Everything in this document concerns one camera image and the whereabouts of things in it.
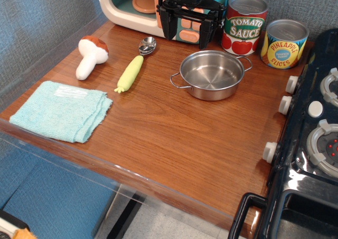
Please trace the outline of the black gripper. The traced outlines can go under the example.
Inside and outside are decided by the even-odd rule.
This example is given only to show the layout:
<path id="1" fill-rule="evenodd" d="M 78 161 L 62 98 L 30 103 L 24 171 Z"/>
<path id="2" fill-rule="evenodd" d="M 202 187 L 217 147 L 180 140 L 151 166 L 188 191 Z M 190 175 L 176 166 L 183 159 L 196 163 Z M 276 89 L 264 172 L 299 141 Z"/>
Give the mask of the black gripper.
<path id="1" fill-rule="evenodd" d="M 177 33 L 179 18 L 201 23 L 199 49 L 205 49 L 218 28 L 223 27 L 225 0 L 158 0 L 164 37 L 172 40 Z"/>

